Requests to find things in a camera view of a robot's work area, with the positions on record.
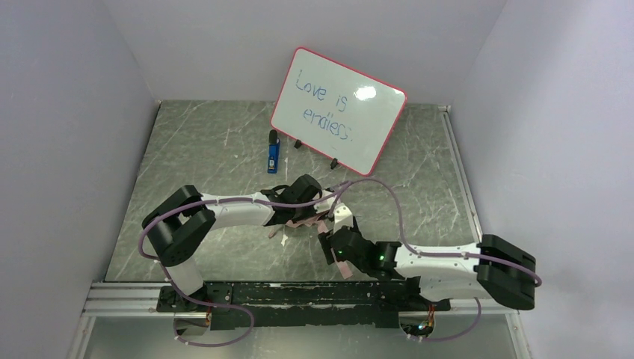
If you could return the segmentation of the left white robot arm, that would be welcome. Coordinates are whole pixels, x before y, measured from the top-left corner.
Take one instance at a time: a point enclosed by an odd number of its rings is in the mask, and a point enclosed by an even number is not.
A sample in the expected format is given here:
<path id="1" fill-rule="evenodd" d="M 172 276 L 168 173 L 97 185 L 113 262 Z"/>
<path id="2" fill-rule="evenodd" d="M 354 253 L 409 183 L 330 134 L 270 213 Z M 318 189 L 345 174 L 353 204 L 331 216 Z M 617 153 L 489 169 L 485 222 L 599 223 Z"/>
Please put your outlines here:
<path id="1" fill-rule="evenodd" d="M 210 231 L 297 224 L 328 212 L 334 196 L 308 174 L 291 185 L 238 197 L 203 194 L 194 185 L 184 185 L 142 221 L 141 239 L 153 249 L 142 254 L 159 261 L 181 293 L 197 295 L 204 282 L 194 254 Z"/>

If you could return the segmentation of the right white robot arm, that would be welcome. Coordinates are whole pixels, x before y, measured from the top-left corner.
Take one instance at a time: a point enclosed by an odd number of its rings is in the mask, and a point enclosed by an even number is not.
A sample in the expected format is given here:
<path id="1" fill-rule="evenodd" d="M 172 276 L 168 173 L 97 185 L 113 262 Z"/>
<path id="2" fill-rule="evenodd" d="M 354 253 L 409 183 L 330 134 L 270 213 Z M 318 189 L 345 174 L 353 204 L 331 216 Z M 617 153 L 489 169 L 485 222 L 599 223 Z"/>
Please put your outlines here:
<path id="1" fill-rule="evenodd" d="M 449 247 L 372 242 L 344 226 L 318 235 L 327 263 L 349 263 L 379 281 L 414 280 L 430 302 L 492 299 L 513 310 L 535 308 L 536 259 L 493 234 Z"/>

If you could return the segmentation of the pink folding umbrella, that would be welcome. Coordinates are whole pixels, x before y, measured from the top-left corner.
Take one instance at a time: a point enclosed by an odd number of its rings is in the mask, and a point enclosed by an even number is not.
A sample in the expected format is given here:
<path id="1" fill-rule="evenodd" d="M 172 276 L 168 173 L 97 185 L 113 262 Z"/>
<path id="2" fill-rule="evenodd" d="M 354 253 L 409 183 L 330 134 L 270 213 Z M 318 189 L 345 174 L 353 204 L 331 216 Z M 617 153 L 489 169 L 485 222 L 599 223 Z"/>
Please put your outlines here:
<path id="1" fill-rule="evenodd" d="M 319 234 L 323 234 L 329 231 L 325 220 L 320 219 L 318 216 L 313 216 L 308 219 L 300 220 L 298 222 L 287 221 L 285 224 L 279 224 L 273 227 L 271 232 L 268 234 L 268 238 L 274 238 L 278 232 L 283 231 L 286 227 L 289 228 L 298 228 L 298 227 L 311 227 L 316 226 Z M 336 262 L 337 268 L 339 269 L 340 274 L 344 279 L 349 279 L 353 276 L 352 270 L 350 269 L 347 262 Z"/>

